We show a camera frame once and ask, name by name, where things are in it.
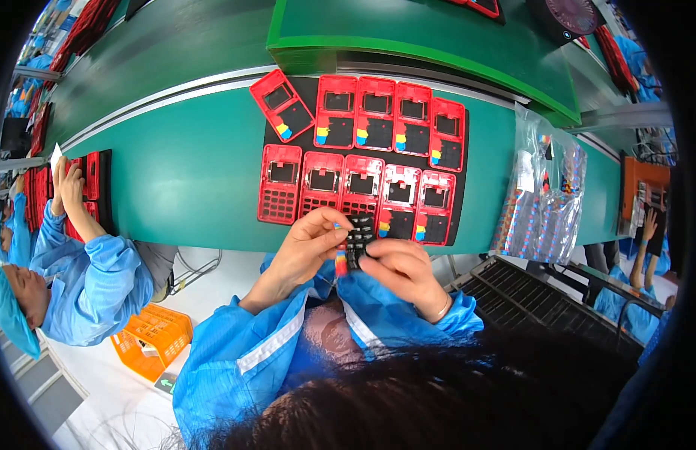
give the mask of green table surface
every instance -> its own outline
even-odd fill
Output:
[[[436,91],[470,112],[469,157],[460,229],[432,254],[488,250],[513,164],[513,110]],[[247,88],[173,103],[116,124],[67,154],[112,149],[112,211],[118,230],[150,242],[276,251],[288,227],[258,222],[265,119]],[[620,167],[588,154],[578,244],[615,239]]]
[[[274,61],[275,0],[159,0],[108,32],[55,88],[45,149],[186,81]]]
[[[277,0],[268,49],[340,48],[429,60],[507,86],[536,101],[554,125],[579,123],[561,48],[545,37],[524,0],[501,0],[506,25],[442,0]]]

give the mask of sleeve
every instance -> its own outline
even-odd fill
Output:
[[[462,291],[450,294],[453,306],[435,327],[454,338],[465,337],[483,329],[483,321],[475,314],[475,297]]]
[[[97,336],[115,325],[118,311],[133,290],[136,269],[141,265],[138,252],[121,236],[103,235],[85,244],[90,265],[85,288],[78,297],[78,308],[97,326]]]
[[[25,194],[19,192],[15,195],[13,200],[13,215],[15,215],[15,221],[18,223],[25,223]]]
[[[47,251],[53,250],[69,239],[63,231],[63,222],[66,219],[66,213],[54,216],[51,212],[53,199],[46,203],[46,208],[43,210],[43,223],[40,224],[40,231],[37,235],[35,256],[42,255]]]

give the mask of worker wearing teal cap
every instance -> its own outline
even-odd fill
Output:
[[[125,328],[151,300],[162,300],[175,246],[110,236],[83,205],[82,172],[66,174],[62,157],[55,195],[43,213],[28,268],[0,267],[0,327],[27,355],[40,355],[36,329],[70,346],[87,347]],[[85,244],[64,233],[66,215]]]

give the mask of black metal rack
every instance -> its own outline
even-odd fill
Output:
[[[527,330],[548,327],[577,333],[637,360],[643,346],[591,307],[503,258],[489,257],[450,284],[475,297],[486,328]]]

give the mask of bright green edge trim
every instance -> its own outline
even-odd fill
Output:
[[[288,0],[276,0],[275,7],[273,8],[273,16],[270,20],[270,27],[268,27],[268,42],[266,42],[266,48],[271,45],[276,45],[280,39],[280,26],[283,23],[283,14],[285,13],[285,5]]]
[[[278,0],[278,4],[284,7],[285,0]],[[274,31],[274,23],[279,9],[279,5],[276,4],[276,11],[273,14],[273,22],[271,22],[271,29],[268,34],[268,41],[271,42]],[[282,21],[283,9],[280,10],[280,17]],[[459,56],[452,55],[451,53],[443,52],[441,50],[423,47],[421,45],[406,44],[404,42],[396,42],[386,39],[377,39],[375,37],[354,37],[354,36],[295,36],[295,37],[280,37],[277,42],[269,43],[268,50],[280,50],[289,48],[301,48],[301,47],[332,47],[340,48],[345,50],[371,50],[378,52],[394,53],[399,55],[409,55],[414,58],[429,60],[431,62],[438,62],[458,68],[462,71],[478,75],[480,77],[486,78],[487,80],[494,81],[498,84],[510,87],[517,92],[528,96],[529,98],[542,103],[556,113],[560,113],[565,116],[566,119],[573,125],[580,125],[580,112],[577,110],[577,97],[575,97],[575,87],[573,87],[573,96],[575,97],[575,111],[571,111],[565,105],[559,103],[558,101],[552,99],[550,96],[545,95],[540,90],[532,87],[529,84],[523,83],[514,77],[505,75],[499,70],[484,66],[482,64],[476,63],[469,59],[461,58]]]

